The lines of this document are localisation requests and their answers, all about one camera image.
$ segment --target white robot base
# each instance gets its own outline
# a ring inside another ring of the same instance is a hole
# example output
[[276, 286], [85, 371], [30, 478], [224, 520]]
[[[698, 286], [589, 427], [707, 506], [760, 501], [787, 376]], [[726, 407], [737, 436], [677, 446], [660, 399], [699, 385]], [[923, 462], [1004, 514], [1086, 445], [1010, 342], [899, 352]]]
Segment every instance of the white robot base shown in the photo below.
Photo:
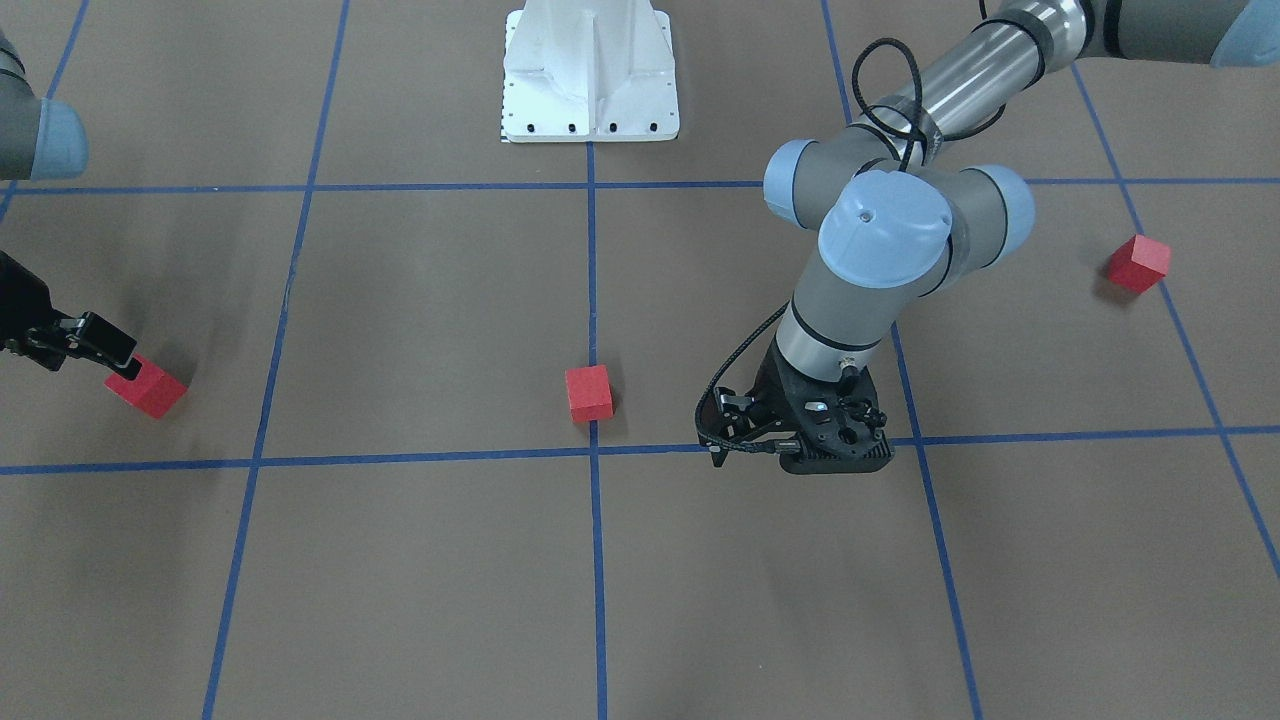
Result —
[[649, 0], [529, 0], [507, 17], [503, 69], [506, 142], [680, 133], [671, 18]]

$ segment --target black cable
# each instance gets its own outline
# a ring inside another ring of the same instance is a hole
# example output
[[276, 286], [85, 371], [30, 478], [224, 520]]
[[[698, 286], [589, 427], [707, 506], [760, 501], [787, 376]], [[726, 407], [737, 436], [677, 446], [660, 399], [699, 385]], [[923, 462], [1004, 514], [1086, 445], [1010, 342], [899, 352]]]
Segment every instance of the black cable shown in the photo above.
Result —
[[[982, 14], [982, 19], [987, 19], [987, 3], [984, 0], [978, 0], [978, 12]], [[915, 97], [914, 97], [915, 108], [913, 109], [913, 117], [908, 118], [908, 120], [910, 122], [910, 127], [908, 128], [909, 132], [902, 132], [900, 129], [890, 127], [887, 123], [884, 123], [883, 120], [881, 120], [876, 115], [876, 113], [872, 111], [872, 108], [867, 102], [867, 99], [863, 97], [863, 88], [861, 88], [863, 63], [867, 61], [867, 58], [870, 56], [872, 53], [874, 53], [876, 50], [878, 50], [878, 49], [881, 49], [881, 47], [883, 47], [886, 45], [890, 46], [890, 47], [893, 47], [895, 50], [897, 50], [899, 53], [902, 54], [902, 58], [906, 59], [906, 67], [908, 67], [908, 69], [911, 73], [911, 90], [914, 91], [914, 95], [915, 95]], [[850, 78], [850, 85], [852, 86], [852, 90], [854, 90], [854, 101], [858, 102], [859, 111], [861, 111], [861, 114], [864, 117], [867, 117], [867, 119], [869, 119], [873, 126], [876, 126], [877, 128], [879, 128], [886, 135], [890, 135], [891, 137], [896, 137], [899, 140], [908, 141], [906, 142], [906, 150], [902, 152], [902, 159], [899, 163], [899, 169], [902, 170], [902, 172], [905, 172], [906, 168], [908, 168], [908, 165], [911, 161], [911, 152], [915, 149], [915, 143], [919, 142], [922, 147], [925, 147], [925, 149], [928, 147], [928, 137], [920, 129], [920, 120], [922, 120], [922, 115], [924, 113], [924, 87], [923, 87], [923, 82], [920, 81], [920, 67], [915, 61], [915, 54], [911, 53], [911, 49], [908, 47], [905, 42], [900, 41], [897, 38], [893, 38], [893, 37], [882, 37], [882, 38], [877, 40], [876, 42], [872, 42], [870, 45], [868, 45], [863, 50], [863, 53], [854, 61], [854, 69], [852, 69], [851, 76], [852, 77]], [[978, 126], [978, 127], [975, 127], [975, 128], [973, 128], [970, 131], [966, 131], [966, 132], [963, 132], [963, 133], [959, 133], [959, 135], [945, 135], [945, 136], [942, 136], [942, 138], [941, 138], [942, 142], [955, 142], [957, 140], [969, 140], [970, 137], [973, 137], [973, 136], [975, 136], [975, 135], [978, 135], [980, 132], [984, 132], [987, 128], [989, 128], [991, 126], [993, 126], [997, 122], [1000, 122], [1000, 118], [1005, 117], [1005, 108], [1006, 108], [1005, 105], [1001, 105], [1000, 109], [997, 109], [996, 113], [991, 118], [988, 118], [984, 123], [982, 123], [980, 126]]]
[[[902, 58], [906, 59], [906, 67], [911, 72], [911, 90], [915, 92], [915, 108], [913, 109], [911, 117], [908, 118], [910, 122], [910, 132], [902, 132], [892, 128], [884, 123], [884, 120], [876, 117], [876, 113], [872, 111], [867, 99], [863, 97], [863, 63], [867, 61], [867, 58], [869, 58], [872, 53], [884, 47], [886, 45], [902, 54]], [[920, 65], [915, 61], [915, 54], [911, 53], [911, 49], [908, 47], [901, 40], [897, 40], [896, 37], [882, 37], [868, 45], [861, 54], [858, 55], [858, 59], [854, 60], [854, 70], [852, 77], [850, 78], [850, 85], [854, 90], [854, 101], [858, 102], [858, 109], [863, 113], [863, 115], [882, 132], [906, 141], [906, 150], [902, 152], [902, 159], [899, 163], [899, 169], [906, 172], [908, 165], [911, 163], [911, 152], [916, 141], [922, 143], [922, 147], [929, 141], [924, 132], [920, 131], [920, 117], [924, 113], [924, 82], [920, 79]]]
[[710, 400], [712, 393], [716, 392], [716, 386], [719, 384], [719, 379], [724, 377], [724, 373], [728, 372], [730, 366], [732, 366], [733, 363], [736, 363], [737, 359], [741, 357], [744, 352], [746, 352], [748, 347], [751, 347], [751, 343], [755, 342], [758, 337], [764, 334], [764, 331], [769, 329], [769, 325], [778, 322], [778, 318], [781, 318], [782, 314], [786, 313], [787, 307], [790, 306], [791, 304], [787, 302], [782, 307], [778, 307], [778, 310], [773, 315], [769, 315], [769, 319], [764, 320], [763, 325], [755, 328], [755, 332], [751, 333], [750, 337], [748, 337], [745, 341], [742, 341], [742, 345], [737, 346], [737, 350], [735, 350], [733, 354], [728, 356], [728, 360], [724, 360], [724, 364], [721, 365], [721, 369], [716, 370], [716, 374], [712, 375], [712, 382], [707, 386], [707, 389], [703, 392], [703, 396], [698, 400], [698, 407], [694, 407], [694, 429], [698, 430], [698, 437], [705, 439], [707, 442], [723, 447], [726, 450], [735, 450], [737, 452], [776, 452], [773, 443], [769, 442], [733, 442], [728, 438], [713, 436], [712, 432], [707, 429], [707, 425], [703, 425], [703, 407], [707, 405], [707, 401]]

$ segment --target light blue joint cap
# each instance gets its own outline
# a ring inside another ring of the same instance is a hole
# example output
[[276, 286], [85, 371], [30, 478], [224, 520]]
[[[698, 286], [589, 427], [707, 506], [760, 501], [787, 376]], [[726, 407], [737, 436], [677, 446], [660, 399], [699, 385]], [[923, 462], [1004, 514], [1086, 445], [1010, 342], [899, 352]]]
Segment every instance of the light blue joint cap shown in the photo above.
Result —
[[31, 179], [79, 177], [88, 165], [88, 138], [79, 115], [65, 102], [40, 101], [40, 133]]
[[1261, 68], [1280, 60], [1280, 0], [1253, 0], [1213, 50], [1215, 68]]
[[815, 140], [792, 140], [778, 147], [773, 158], [769, 159], [768, 168], [764, 169], [764, 204], [773, 210], [773, 214], [803, 228], [796, 218], [796, 168], [800, 165], [800, 155]]
[[906, 173], [869, 170], [849, 181], [822, 220], [818, 251], [850, 284], [901, 287], [938, 263], [951, 222], [951, 205], [929, 183]]
[[1005, 247], [991, 261], [992, 265], [1007, 258], [1027, 242], [1036, 227], [1036, 197], [1027, 181], [1004, 165], [975, 165], [965, 168], [978, 170], [996, 183], [996, 190], [1005, 199]]

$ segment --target red cube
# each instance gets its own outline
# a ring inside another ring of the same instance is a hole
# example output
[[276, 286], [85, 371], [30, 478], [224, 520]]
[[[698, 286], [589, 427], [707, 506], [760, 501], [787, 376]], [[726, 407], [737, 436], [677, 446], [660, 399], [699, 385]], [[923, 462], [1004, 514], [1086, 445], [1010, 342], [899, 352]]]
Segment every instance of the red cube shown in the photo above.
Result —
[[567, 370], [564, 386], [568, 388], [568, 413], [575, 423], [613, 416], [613, 392], [609, 391], [609, 372], [604, 365]]
[[159, 420], [173, 407], [174, 402], [178, 402], [179, 397], [186, 395], [187, 386], [179, 383], [146, 357], [141, 355], [134, 355], [134, 357], [142, 363], [138, 377], [127, 380], [111, 373], [111, 377], [106, 378], [106, 387], [129, 405]]
[[1146, 292], [1169, 274], [1172, 255], [1164, 242], [1135, 234], [1111, 255], [1107, 278], [1134, 292]]

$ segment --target brown floor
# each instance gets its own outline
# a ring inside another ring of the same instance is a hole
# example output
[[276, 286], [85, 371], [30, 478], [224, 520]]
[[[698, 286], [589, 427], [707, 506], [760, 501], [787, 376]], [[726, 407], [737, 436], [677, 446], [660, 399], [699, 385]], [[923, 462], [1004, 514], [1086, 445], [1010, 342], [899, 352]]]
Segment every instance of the brown floor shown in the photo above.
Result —
[[1037, 229], [873, 363], [899, 457], [796, 478], [691, 445], [813, 246], [764, 164], [977, 8], [663, 0], [680, 138], [586, 149], [498, 142], [517, 4], [0, 0], [92, 142], [0, 249], [191, 386], [0, 356], [0, 717], [1276, 716], [1280, 68], [1080, 61], [943, 155]]

